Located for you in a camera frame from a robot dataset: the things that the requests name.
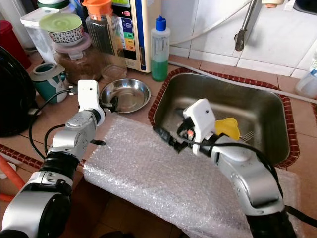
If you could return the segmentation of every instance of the red container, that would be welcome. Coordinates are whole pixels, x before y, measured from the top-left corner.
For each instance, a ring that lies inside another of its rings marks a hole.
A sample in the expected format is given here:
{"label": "red container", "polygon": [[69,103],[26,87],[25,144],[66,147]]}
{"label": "red container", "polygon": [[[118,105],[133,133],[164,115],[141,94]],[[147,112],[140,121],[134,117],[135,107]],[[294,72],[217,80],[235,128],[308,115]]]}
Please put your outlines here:
{"label": "red container", "polygon": [[0,21],[0,46],[15,57],[25,69],[31,66],[31,62],[12,30],[11,23],[4,20]]}

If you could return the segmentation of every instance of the orange pipe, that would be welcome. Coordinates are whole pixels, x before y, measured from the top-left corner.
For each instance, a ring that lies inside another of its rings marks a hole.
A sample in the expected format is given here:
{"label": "orange pipe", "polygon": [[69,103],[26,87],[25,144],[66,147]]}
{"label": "orange pipe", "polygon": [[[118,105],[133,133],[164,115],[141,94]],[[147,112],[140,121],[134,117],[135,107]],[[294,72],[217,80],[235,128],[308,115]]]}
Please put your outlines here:
{"label": "orange pipe", "polygon": [[0,193],[0,200],[4,202],[11,202],[14,197]]}
{"label": "orange pipe", "polygon": [[0,155],[0,169],[5,173],[5,175],[10,179],[10,181],[20,190],[24,186],[24,181],[17,174],[16,171],[9,165],[3,156]]}

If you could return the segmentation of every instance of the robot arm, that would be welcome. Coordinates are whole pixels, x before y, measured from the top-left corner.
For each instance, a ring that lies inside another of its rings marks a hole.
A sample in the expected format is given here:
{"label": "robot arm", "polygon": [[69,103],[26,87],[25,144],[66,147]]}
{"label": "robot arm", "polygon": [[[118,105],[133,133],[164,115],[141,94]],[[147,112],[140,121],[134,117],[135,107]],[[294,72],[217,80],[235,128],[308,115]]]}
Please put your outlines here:
{"label": "robot arm", "polygon": [[254,238],[295,238],[277,181],[257,154],[232,144],[216,146],[245,143],[213,133],[215,116],[208,100],[198,100],[184,110],[183,116],[184,122],[177,133],[184,132],[187,143],[178,143],[162,128],[154,127],[154,131],[177,151],[184,148],[185,143],[192,147],[194,154],[203,153],[210,157],[231,182]]}
{"label": "robot arm", "polygon": [[9,204],[0,238],[56,238],[62,234],[70,214],[76,167],[97,126],[105,120],[98,98],[96,81],[78,82],[79,112],[55,135],[43,165]]}

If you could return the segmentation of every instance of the bubble wrap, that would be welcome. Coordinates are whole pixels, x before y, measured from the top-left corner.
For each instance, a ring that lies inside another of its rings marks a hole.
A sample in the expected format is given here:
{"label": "bubble wrap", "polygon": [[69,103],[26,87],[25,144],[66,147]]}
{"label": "bubble wrap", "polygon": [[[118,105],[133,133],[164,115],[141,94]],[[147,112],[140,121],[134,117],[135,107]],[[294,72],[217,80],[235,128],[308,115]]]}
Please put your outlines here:
{"label": "bubble wrap", "polygon": [[[152,127],[115,116],[86,162],[85,180],[175,224],[191,238],[251,238],[229,180],[205,155],[180,154]],[[285,203],[297,207],[296,175],[278,170]],[[290,216],[298,237],[297,219]]]}

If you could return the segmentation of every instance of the green liquid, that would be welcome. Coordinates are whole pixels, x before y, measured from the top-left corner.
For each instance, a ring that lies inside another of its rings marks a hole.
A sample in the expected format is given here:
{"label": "green liquid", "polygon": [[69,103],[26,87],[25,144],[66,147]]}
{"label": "green liquid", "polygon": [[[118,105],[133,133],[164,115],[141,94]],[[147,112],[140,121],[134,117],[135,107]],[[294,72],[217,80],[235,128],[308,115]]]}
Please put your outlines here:
{"label": "green liquid", "polygon": [[155,62],[151,60],[152,79],[157,82],[166,80],[168,74],[168,60],[164,62]]}

